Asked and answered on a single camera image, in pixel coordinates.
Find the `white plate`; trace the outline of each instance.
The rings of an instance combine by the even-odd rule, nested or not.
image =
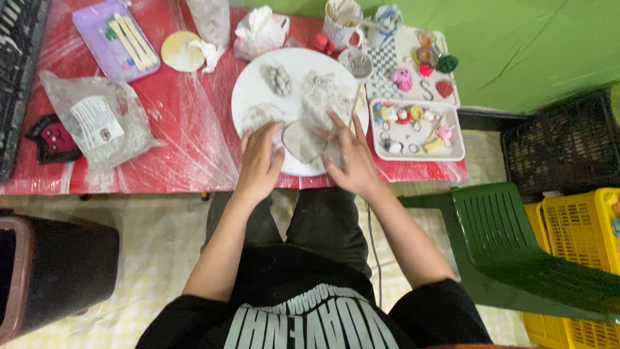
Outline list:
[[[376,121],[377,113],[374,111],[374,106],[377,104],[394,106],[396,110],[403,107],[409,108],[414,104],[426,109],[437,112],[439,115],[446,113],[442,125],[447,124],[449,126],[456,126],[452,130],[452,137],[450,138],[450,147],[440,147],[430,154],[426,154],[422,149],[422,144],[425,143],[427,137],[433,131],[435,123],[421,120],[420,130],[416,131],[411,123],[405,125],[391,124],[389,128],[379,125]],[[463,135],[461,134],[461,126],[459,125],[459,117],[456,113],[456,108],[451,104],[444,102],[420,102],[420,101],[403,101],[403,100],[390,100],[385,98],[374,99],[369,104],[369,110],[372,115],[373,125],[373,143],[374,150],[377,156],[387,161],[461,161],[465,157],[465,144],[463,144]],[[389,153],[381,145],[381,140],[384,138],[390,138],[397,142],[401,142],[404,146],[400,153]],[[420,147],[417,153],[414,153],[416,146]]]
[[[262,66],[283,66],[293,80],[293,92],[287,97],[274,94],[261,74]],[[330,57],[305,48],[285,48],[265,53],[253,60],[239,75],[232,91],[231,109],[232,122],[239,136],[250,127],[251,121],[246,117],[248,109],[271,104],[268,108],[275,120],[284,120],[287,123],[301,118],[301,83],[311,72],[318,75],[334,74],[337,81],[347,89],[347,96],[355,99],[358,84],[353,75],[340,63]],[[368,131],[369,116],[366,113],[358,115],[364,134]],[[282,173],[292,176],[318,176],[325,173],[321,159],[305,165],[286,151]]]

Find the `yellow basket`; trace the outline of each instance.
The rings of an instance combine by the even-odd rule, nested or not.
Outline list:
[[[527,205],[536,241],[554,256],[620,275],[616,237],[609,224],[618,218],[610,201],[618,194],[620,189],[601,188],[586,194],[548,197],[542,202],[544,217],[540,215],[541,204]],[[530,313],[523,313],[522,318],[530,340],[545,347],[620,349],[620,325]]]
[[[549,237],[543,221],[541,209],[543,203],[525,205],[525,213],[528,215],[532,229],[536,236],[536,242],[547,253],[551,253]],[[529,340],[552,349],[572,348],[564,327],[564,318],[522,312],[521,319]]]

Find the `purple tray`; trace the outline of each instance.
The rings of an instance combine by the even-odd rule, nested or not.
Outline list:
[[[128,83],[156,72],[161,66],[161,59],[158,59],[155,65],[147,67],[145,71],[139,71],[136,68],[131,56],[108,25],[108,21],[114,20],[115,13],[131,18],[139,34],[153,50],[153,46],[127,11],[127,7],[117,0],[107,0],[84,7],[73,12],[73,24],[82,35],[92,55],[95,56],[101,70],[108,79],[120,83]]]

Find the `label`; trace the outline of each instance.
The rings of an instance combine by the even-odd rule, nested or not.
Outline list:
[[[125,134],[103,96],[90,96],[71,107],[82,128],[88,150],[97,148]]]

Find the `hand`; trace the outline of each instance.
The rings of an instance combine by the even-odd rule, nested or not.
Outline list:
[[[353,132],[336,113],[327,111],[327,115],[334,122],[330,138],[336,140],[342,148],[342,169],[338,168],[329,155],[323,152],[321,159],[325,169],[339,187],[367,199],[384,184],[374,167],[373,156],[366,143],[360,118],[353,113],[353,126],[355,127],[355,135],[353,135]]]
[[[241,174],[234,193],[252,208],[265,199],[275,186],[284,162],[284,148],[276,151],[271,162],[273,134],[284,122],[269,122],[253,132],[249,129],[241,137]]]

